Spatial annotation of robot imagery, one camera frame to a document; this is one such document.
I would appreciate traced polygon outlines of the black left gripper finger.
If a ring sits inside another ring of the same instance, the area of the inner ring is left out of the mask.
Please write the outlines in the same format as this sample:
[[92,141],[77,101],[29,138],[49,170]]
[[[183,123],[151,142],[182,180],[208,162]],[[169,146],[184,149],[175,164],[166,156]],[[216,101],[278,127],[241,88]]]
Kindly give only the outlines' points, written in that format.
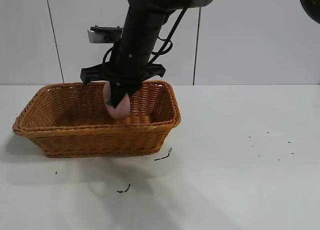
[[142,88],[143,84],[142,83],[134,83],[134,84],[130,84],[128,87],[127,87],[127,93],[129,95],[133,95],[135,94],[136,92],[138,92],[141,88]]
[[129,95],[129,85],[124,83],[118,83],[115,81],[110,82],[110,90],[111,90],[111,97],[110,97],[110,105],[116,109],[121,102],[121,100],[126,96]]

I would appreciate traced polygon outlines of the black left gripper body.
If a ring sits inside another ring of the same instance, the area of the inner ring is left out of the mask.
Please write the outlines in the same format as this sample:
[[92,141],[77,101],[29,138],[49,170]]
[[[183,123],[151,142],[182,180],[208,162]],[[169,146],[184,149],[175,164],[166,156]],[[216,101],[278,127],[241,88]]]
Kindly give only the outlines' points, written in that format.
[[80,79],[83,84],[95,81],[117,82],[119,84],[137,84],[152,77],[163,77],[166,69],[161,64],[144,63],[142,57],[124,55],[120,51],[120,41],[104,54],[102,63],[91,67],[82,68]]

